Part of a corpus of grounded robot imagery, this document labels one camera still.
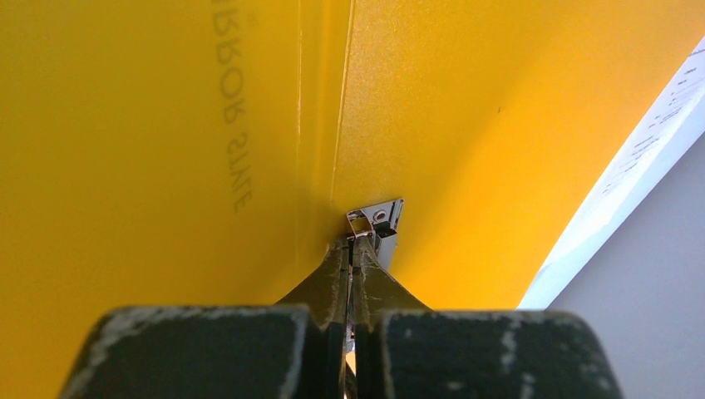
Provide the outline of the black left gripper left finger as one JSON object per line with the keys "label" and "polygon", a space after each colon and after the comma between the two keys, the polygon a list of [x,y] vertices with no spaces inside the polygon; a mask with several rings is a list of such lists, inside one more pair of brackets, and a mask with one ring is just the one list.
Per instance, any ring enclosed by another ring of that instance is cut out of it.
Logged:
{"label": "black left gripper left finger", "polygon": [[62,398],[340,398],[347,240],[269,306],[129,306],[86,337]]}

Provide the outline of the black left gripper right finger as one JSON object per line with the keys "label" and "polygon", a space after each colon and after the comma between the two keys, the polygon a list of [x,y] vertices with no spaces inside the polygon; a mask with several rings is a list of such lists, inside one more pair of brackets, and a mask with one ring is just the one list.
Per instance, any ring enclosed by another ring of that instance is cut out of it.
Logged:
{"label": "black left gripper right finger", "polygon": [[360,398],[620,398],[596,334],[555,311],[433,311],[352,242]]}

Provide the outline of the metal folder clip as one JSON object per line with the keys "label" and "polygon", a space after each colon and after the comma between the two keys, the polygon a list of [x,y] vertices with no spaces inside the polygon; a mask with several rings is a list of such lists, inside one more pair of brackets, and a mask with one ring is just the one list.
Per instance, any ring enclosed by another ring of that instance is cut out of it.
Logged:
{"label": "metal folder clip", "polygon": [[346,213],[353,241],[367,238],[381,267],[390,271],[392,257],[397,248],[398,225],[402,216],[404,199],[394,199]]}

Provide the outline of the yellow plastic folder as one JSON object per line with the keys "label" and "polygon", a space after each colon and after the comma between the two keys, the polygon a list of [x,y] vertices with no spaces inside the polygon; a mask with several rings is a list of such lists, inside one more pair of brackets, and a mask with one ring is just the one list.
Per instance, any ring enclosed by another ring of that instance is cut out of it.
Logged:
{"label": "yellow plastic folder", "polygon": [[396,198],[413,294],[519,306],[695,115],[589,197],[703,37],[701,1],[2,2],[2,397],[113,308],[278,300]]}

